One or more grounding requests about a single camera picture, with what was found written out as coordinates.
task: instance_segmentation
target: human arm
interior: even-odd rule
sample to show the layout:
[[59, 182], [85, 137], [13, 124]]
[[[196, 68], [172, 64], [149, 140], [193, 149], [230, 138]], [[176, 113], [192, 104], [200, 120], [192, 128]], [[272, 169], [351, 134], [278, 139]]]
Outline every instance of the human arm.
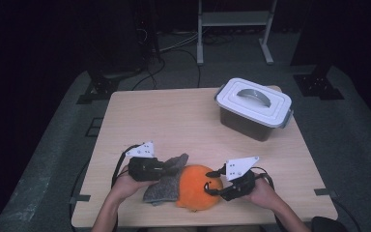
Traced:
[[255, 205], [272, 210], [282, 225], [290, 232], [310, 232], [291, 207], [272, 189], [264, 178], [255, 181], [254, 190], [243, 196]]
[[153, 181], [136, 182], [129, 176], [127, 171], [128, 167], [125, 166], [113, 188], [106, 196], [93, 225], [92, 232], [112, 231], [117, 222], [117, 212], [120, 204], [139, 189], [157, 183]]

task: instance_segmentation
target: white metal rack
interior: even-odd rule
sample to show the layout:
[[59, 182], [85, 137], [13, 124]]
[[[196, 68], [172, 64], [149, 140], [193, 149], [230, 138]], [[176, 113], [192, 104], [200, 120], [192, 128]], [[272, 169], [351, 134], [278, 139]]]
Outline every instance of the white metal rack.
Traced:
[[206, 26], [251, 26], [265, 25], [264, 37], [259, 39], [261, 49], [268, 65], [273, 64], [273, 59], [268, 49], [267, 41], [271, 30], [272, 20], [277, 0], [272, 0], [271, 9], [261, 12], [214, 12], [203, 13], [202, 0], [198, 1], [198, 42], [197, 63], [204, 64], [203, 55], [203, 27]]

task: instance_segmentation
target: white lid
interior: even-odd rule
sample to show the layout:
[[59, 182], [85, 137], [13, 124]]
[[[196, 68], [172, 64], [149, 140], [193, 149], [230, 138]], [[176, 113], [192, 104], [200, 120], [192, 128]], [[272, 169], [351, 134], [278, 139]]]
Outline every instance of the white lid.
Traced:
[[291, 98], [269, 87], [232, 78], [215, 97], [222, 108], [270, 128], [283, 128], [292, 115]]

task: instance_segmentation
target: container handle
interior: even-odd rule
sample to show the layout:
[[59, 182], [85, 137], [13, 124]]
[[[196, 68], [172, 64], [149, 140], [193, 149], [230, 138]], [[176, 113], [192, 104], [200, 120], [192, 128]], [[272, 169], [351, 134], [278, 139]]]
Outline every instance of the container handle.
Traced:
[[258, 91], [258, 90], [243, 89], [237, 93], [237, 96], [254, 98], [256, 100], [259, 100], [266, 107], [271, 106], [271, 100], [265, 94], [263, 94], [261, 91]]

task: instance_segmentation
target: black tripod base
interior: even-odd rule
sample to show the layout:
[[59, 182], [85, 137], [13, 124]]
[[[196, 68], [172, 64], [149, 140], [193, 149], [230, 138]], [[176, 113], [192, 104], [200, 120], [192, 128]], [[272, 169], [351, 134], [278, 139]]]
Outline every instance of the black tripod base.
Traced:
[[325, 77], [315, 74], [296, 74], [294, 79], [305, 97], [319, 97], [321, 100], [343, 100], [340, 91], [333, 88]]
[[97, 92], [97, 88], [90, 83], [84, 95], [80, 95], [76, 104], [90, 104], [92, 101], [110, 100], [113, 92]]

